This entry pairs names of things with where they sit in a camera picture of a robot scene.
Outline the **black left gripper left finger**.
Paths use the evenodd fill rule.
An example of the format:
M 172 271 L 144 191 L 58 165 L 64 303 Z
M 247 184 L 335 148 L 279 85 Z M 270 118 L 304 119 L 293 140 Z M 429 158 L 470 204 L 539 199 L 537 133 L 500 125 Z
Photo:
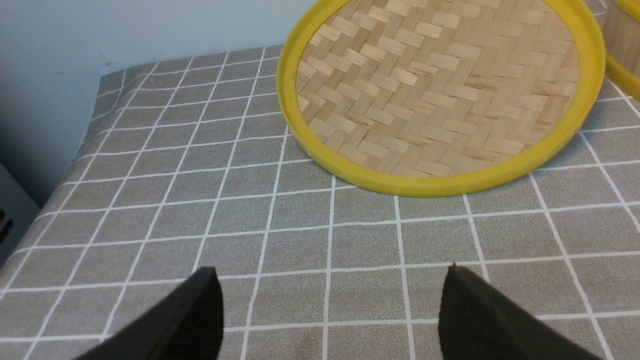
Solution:
M 214 267 L 203 267 L 78 359 L 217 360 L 223 339 L 222 285 Z

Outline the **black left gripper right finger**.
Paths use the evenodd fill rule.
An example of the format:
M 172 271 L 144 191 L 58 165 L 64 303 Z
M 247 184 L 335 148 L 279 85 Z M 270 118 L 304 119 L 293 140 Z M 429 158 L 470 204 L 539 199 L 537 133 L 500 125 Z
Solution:
M 464 266 L 448 267 L 438 316 L 445 360 L 594 360 Z

